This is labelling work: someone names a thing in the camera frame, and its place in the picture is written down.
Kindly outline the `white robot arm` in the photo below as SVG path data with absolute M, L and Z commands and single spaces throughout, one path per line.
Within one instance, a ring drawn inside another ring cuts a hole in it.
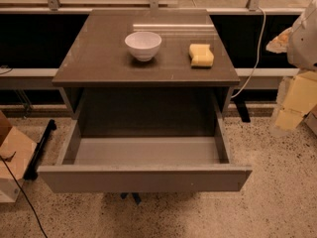
M 278 89 L 270 131 L 281 137 L 294 131 L 317 105 L 317 0 L 265 48 L 286 53 L 288 62 L 299 68 L 299 73 L 285 78 Z

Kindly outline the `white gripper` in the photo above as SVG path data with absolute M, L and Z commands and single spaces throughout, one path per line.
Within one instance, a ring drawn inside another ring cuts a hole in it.
M 292 29 L 287 28 L 268 42 L 268 52 L 286 53 Z M 284 109 L 275 109 L 271 116 L 269 131 L 274 137 L 284 137 L 292 133 L 317 105 L 317 72 L 306 71 L 294 76 L 283 101 Z

